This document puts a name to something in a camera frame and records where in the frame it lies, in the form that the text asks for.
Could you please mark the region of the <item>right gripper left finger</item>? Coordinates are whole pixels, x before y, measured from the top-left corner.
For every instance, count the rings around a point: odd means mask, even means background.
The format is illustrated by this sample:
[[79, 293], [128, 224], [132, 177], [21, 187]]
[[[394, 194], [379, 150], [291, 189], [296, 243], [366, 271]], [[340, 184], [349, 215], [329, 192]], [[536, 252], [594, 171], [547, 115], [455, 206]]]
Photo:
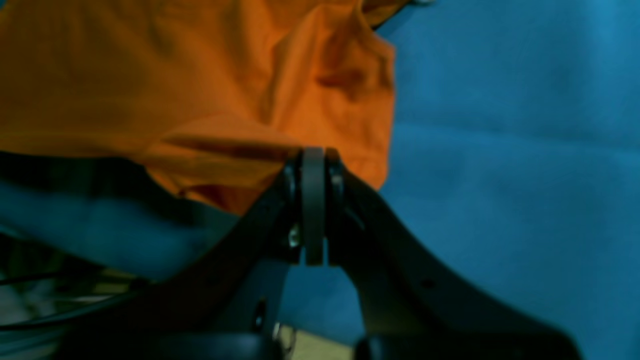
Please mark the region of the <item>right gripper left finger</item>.
[[82, 320], [57, 360], [286, 360], [278, 312], [302, 248], [303, 153], [206, 255], [170, 280]]

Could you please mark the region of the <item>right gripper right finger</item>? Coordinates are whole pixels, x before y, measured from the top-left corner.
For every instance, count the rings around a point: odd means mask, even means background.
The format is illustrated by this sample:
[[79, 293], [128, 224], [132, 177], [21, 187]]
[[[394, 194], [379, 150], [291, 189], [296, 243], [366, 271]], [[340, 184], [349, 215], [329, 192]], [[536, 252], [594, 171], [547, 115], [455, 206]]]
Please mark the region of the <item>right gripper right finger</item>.
[[302, 151], [305, 262], [358, 292], [357, 360], [580, 360], [574, 342], [437, 259], [334, 149]]

